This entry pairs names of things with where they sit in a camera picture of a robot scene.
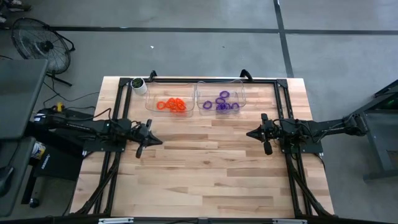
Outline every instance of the clear plastic bin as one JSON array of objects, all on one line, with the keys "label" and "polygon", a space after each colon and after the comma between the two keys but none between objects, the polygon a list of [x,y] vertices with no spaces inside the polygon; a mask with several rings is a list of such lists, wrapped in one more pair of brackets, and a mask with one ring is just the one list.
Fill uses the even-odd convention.
[{"label": "clear plastic bin", "polygon": [[[154,116],[192,116],[195,107],[195,85],[192,83],[147,83],[148,91],[146,93],[145,107],[152,111]],[[184,112],[171,112],[170,109],[162,110],[157,108],[160,101],[167,102],[170,98],[180,98],[187,107]]]},{"label": "clear plastic bin", "polygon": [[241,80],[218,83],[198,82],[196,93],[197,105],[202,115],[238,113],[246,105],[244,86]]}]

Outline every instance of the black floor fan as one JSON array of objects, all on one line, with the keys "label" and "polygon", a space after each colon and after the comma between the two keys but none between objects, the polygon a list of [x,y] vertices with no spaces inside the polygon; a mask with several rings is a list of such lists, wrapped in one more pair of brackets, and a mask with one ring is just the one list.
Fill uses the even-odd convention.
[{"label": "black floor fan", "polygon": [[[70,52],[75,50],[72,41],[51,29],[49,25],[37,19],[17,19],[11,28],[11,39],[15,48],[24,59],[47,59],[47,76],[72,86],[56,75],[65,72],[70,65]],[[69,49],[66,40],[72,47]]]}]

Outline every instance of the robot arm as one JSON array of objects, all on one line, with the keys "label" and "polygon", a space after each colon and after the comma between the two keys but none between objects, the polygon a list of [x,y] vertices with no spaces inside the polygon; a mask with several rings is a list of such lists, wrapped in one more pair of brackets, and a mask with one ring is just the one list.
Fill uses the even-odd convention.
[{"label": "robot arm", "polygon": [[351,114],[343,119],[315,122],[299,119],[268,119],[261,114],[262,124],[255,130],[246,133],[247,136],[264,143],[264,151],[272,154],[270,139],[280,139],[284,145],[300,147],[302,145],[316,145],[320,140],[331,134],[350,134],[364,136],[368,131],[363,118],[358,114]]},{"label": "robot arm", "polygon": [[78,131],[85,140],[88,151],[123,151],[121,143],[126,140],[138,142],[136,157],[140,158],[143,149],[147,146],[163,144],[150,131],[152,120],[146,124],[123,119],[102,119],[93,121],[93,117],[76,119],[71,110],[57,112],[53,109],[40,110],[35,116],[35,125],[45,129],[65,128]]}]

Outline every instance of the gray floor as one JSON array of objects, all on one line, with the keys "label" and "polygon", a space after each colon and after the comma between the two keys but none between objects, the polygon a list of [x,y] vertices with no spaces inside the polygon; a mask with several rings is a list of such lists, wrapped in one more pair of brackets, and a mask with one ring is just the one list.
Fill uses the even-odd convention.
[{"label": "gray floor", "polygon": [[[120,27],[277,28],[271,0],[36,0],[34,10],[12,18],[34,17],[51,25]],[[393,0],[279,0],[286,29],[397,29]],[[286,77],[279,35],[139,32],[62,32],[76,52],[56,84],[73,99],[99,91],[105,75]],[[0,30],[0,54],[21,58],[9,32]],[[287,35],[294,76],[304,78],[315,120],[344,116],[398,78],[398,36]],[[43,87],[36,110],[52,96]],[[67,106],[95,105],[89,96]],[[377,171],[366,138],[329,136],[323,141],[326,175],[340,217],[398,222],[398,180],[365,184],[363,174]],[[12,218],[60,215],[73,183],[49,180],[43,205],[16,207]]]}]

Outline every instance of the butcher block tabletop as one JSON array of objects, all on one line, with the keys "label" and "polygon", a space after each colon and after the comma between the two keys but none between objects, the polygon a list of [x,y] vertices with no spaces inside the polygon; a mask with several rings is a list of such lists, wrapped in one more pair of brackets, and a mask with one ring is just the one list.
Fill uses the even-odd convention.
[{"label": "butcher block tabletop", "polygon": [[[113,108],[119,78],[104,77],[95,114]],[[312,119],[303,79],[288,78],[287,82],[295,118]],[[149,83],[148,87],[150,92],[164,92],[165,95],[175,90],[172,83]],[[145,107],[146,96],[133,94],[128,118],[143,123],[152,119],[151,130],[163,144],[146,148],[140,159],[135,157],[138,144],[127,144],[121,156],[111,215],[294,217],[286,162],[278,142],[271,141],[274,153],[267,156],[259,141],[246,136],[260,125],[261,113],[268,114],[269,119],[278,118],[274,87],[244,84],[244,89],[247,103],[238,114],[203,116],[195,105],[189,117],[151,112]],[[282,89],[280,95],[285,109]],[[107,118],[107,114],[98,117]],[[103,157],[103,152],[95,152],[83,161],[71,212],[81,208],[98,186]],[[333,213],[321,161],[313,154],[303,154],[303,164],[309,189],[324,208]],[[304,212],[302,192],[299,187],[297,189]],[[108,188],[104,191],[102,209],[107,195]]]}]

